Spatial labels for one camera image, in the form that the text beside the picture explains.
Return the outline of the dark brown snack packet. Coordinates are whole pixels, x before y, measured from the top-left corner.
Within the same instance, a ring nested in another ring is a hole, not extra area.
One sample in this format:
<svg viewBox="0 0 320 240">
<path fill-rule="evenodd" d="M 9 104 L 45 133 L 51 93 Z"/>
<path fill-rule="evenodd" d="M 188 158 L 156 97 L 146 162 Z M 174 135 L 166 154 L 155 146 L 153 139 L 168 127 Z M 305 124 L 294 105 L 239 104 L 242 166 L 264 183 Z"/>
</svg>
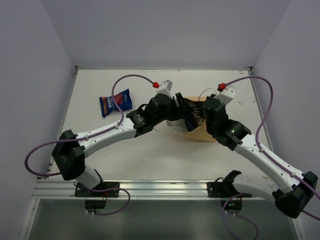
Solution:
<svg viewBox="0 0 320 240">
<path fill-rule="evenodd" d="M 202 109 L 202 101 L 194 101 L 184 98 L 185 102 L 192 108 L 192 112 L 185 118 L 197 122 L 198 127 L 204 123 L 204 114 Z"/>
</svg>

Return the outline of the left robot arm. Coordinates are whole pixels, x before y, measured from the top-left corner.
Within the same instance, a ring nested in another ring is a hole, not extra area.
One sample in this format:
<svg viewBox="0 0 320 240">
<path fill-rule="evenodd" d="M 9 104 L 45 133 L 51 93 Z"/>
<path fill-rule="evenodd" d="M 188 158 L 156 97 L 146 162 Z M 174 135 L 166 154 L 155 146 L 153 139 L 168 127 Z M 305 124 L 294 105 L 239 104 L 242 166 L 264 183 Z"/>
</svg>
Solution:
<svg viewBox="0 0 320 240">
<path fill-rule="evenodd" d="M 98 172 L 86 166 L 86 158 L 117 142 L 149 133 L 164 121 L 184 119 L 192 112 L 180 93 L 174 97 L 158 93 L 112 124 L 81 133 L 64 131 L 51 155 L 65 181 L 76 180 L 96 197 L 103 193 L 104 184 Z"/>
</svg>

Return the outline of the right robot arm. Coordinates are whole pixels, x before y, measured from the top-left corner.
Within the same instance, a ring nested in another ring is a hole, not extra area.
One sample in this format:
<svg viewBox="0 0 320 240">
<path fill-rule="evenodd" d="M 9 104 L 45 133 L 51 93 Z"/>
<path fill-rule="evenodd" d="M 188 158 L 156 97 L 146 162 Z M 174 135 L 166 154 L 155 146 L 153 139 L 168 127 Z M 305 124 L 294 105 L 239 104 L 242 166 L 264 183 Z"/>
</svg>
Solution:
<svg viewBox="0 0 320 240">
<path fill-rule="evenodd" d="M 290 166 L 267 147 L 242 123 L 232 120 L 216 97 L 202 103 L 206 131 L 222 146 L 243 156 L 270 179 L 271 183 L 250 183 L 242 173 L 223 183 L 227 196 L 245 193 L 273 201 L 286 216 L 296 219 L 316 194 L 318 176 Z"/>
</svg>

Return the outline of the blue chip snack bag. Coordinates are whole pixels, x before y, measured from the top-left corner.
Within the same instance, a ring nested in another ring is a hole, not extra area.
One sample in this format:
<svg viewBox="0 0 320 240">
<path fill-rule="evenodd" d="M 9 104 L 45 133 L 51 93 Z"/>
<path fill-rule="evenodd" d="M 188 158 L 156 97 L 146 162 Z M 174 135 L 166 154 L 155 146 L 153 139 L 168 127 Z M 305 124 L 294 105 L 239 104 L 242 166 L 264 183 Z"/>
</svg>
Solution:
<svg viewBox="0 0 320 240">
<path fill-rule="evenodd" d="M 122 92 L 112 96 L 99 97 L 100 110 L 103 118 L 110 115 L 112 112 L 119 112 L 116 104 L 122 111 L 129 111 L 133 109 L 133 102 L 130 96 L 130 90 L 126 89 Z"/>
</svg>

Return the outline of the brown paper bag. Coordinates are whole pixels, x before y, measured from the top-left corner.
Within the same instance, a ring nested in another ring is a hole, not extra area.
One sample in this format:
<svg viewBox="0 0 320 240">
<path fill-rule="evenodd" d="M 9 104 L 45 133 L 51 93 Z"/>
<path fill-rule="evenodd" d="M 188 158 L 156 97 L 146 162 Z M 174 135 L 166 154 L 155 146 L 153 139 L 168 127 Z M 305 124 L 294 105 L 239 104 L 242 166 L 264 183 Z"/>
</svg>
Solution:
<svg viewBox="0 0 320 240">
<path fill-rule="evenodd" d="M 205 97 L 185 97 L 192 101 L 203 101 Z M 202 142 L 209 142 L 214 143 L 216 140 L 207 133 L 206 122 L 197 127 L 195 130 L 188 132 L 185 124 L 185 119 L 180 119 L 177 121 L 166 121 L 157 125 L 154 130 L 158 133 L 162 134 L 175 134 L 180 137 L 184 137 L 190 140 L 195 141 L 202 141 Z"/>
</svg>

